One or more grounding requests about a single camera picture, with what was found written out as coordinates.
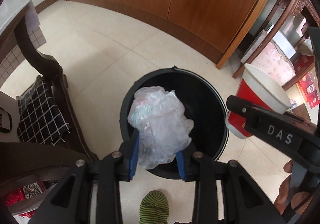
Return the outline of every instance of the screw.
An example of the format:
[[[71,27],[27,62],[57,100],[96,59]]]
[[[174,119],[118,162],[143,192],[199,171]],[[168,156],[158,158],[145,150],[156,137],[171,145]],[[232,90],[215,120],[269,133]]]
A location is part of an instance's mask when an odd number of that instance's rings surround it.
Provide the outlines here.
[[[113,158],[119,158],[122,156],[122,153],[119,151],[114,151],[111,155]]]
[[[82,159],[79,159],[78,161],[76,161],[76,166],[81,167],[84,166],[85,161]]]
[[[194,158],[198,158],[199,159],[199,158],[201,158],[203,156],[203,153],[196,151],[196,152],[193,153],[193,156],[194,156]]]
[[[231,167],[237,167],[238,166],[238,162],[236,160],[230,160],[229,164]]]

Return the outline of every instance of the blue gripper pad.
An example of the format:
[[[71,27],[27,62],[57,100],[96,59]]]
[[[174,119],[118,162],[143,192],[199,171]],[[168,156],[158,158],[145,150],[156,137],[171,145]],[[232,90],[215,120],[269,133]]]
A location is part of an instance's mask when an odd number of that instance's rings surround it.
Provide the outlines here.
[[[182,180],[186,181],[187,174],[186,174],[186,167],[185,167],[185,162],[184,162],[182,151],[179,151],[176,153],[176,160],[177,160],[179,175]]]
[[[137,135],[136,142],[133,147],[132,155],[130,158],[129,164],[129,179],[132,180],[132,177],[136,174],[136,168],[138,163],[138,151],[139,151],[139,137],[140,134]]]

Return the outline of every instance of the white plastic bag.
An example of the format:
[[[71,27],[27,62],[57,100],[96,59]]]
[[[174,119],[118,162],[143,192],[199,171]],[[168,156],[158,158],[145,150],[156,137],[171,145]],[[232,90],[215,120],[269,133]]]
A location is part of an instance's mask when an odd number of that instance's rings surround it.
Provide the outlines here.
[[[138,165],[153,169],[170,163],[176,152],[190,144],[193,120],[183,114],[184,106],[174,90],[152,86],[135,92],[128,122],[140,133]]]

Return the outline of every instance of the black bucket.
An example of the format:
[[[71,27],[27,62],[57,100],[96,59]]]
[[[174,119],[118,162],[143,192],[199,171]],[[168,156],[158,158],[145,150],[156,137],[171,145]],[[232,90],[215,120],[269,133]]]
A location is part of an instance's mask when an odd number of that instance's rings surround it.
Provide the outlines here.
[[[199,75],[173,67],[153,71],[130,88],[120,111],[120,128],[123,140],[131,137],[134,128],[127,117],[134,100],[134,93],[145,86],[162,86],[165,90],[175,90],[185,107],[184,115],[194,121],[190,137],[197,151],[217,160],[228,140],[229,130],[225,126],[226,106],[215,88]],[[160,164],[149,172],[167,179],[180,179],[176,160]]]

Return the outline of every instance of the paper cup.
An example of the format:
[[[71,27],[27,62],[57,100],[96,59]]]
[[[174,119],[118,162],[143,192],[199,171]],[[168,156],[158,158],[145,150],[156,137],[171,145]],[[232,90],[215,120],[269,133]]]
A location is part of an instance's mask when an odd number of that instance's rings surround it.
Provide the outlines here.
[[[284,89],[268,74],[250,64],[245,64],[244,68],[237,97],[279,114],[283,114],[291,107],[290,99]],[[226,126],[234,135],[245,139],[252,136],[244,130],[245,121],[244,117],[229,111],[226,117]]]

